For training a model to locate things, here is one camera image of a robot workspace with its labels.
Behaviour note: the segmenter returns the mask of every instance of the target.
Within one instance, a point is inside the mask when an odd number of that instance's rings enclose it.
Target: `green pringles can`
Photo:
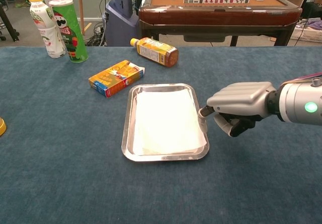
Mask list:
[[[72,0],[52,0],[49,2],[54,12],[55,20],[60,29],[69,58],[80,63],[88,59],[81,29]]]

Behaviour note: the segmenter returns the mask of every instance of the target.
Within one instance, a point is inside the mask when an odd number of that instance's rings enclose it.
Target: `silver metal tray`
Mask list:
[[[176,161],[176,160],[198,160],[204,157],[209,151],[207,134],[204,134],[206,145],[191,150],[191,152],[170,154],[170,155],[136,155],[133,152],[133,140],[135,130],[136,97],[141,92],[174,92],[187,89],[196,111],[199,110],[198,100],[194,89],[187,84],[157,84],[134,86],[129,92],[125,124],[122,139],[122,152],[130,160],[136,162],[144,161]]]

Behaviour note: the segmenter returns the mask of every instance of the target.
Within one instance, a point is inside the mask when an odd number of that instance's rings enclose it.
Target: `gray floor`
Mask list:
[[[13,27],[20,33],[18,42],[13,42],[8,31],[2,29],[2,33],[6,36],[6,41],[0,41],[0,47],[6,46],[44,46],[40,37],[38,29],[34,25],[34,22],[29,14],[29,8],[15,8],[10,5],[9,10],[6,11],[7,17],[11,21]],[[93,35],[93,28],[97,22],[93,22],[85,33],[85,39],[90,38]],[[185,42],[182,36],[174,35],[160,35],[160,41],[168,43],[175,47],[178,46],[229,46],[230,36],[226,37],[226,40],[222,43],[190,43]],[[288,46],[294,46],[296,40],[290,40]],[[266,36],[241,36],[238,39],[237,46],[273,46],[274,42]],[[299,40],[296,46],[322,46],[320,43],[301,41]]]

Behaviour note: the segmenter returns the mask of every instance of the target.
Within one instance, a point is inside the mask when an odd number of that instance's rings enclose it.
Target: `orange food box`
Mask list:
[[[110,97],[142,78],[144,70],[144,67],[124,60],[90,77],[89,82],[96,91]]]

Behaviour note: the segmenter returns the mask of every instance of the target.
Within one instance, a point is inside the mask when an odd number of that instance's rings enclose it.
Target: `white paper towel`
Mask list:
[[[137,95],[133,152],[166,155],[191,152],[206,144],[188,90]]]

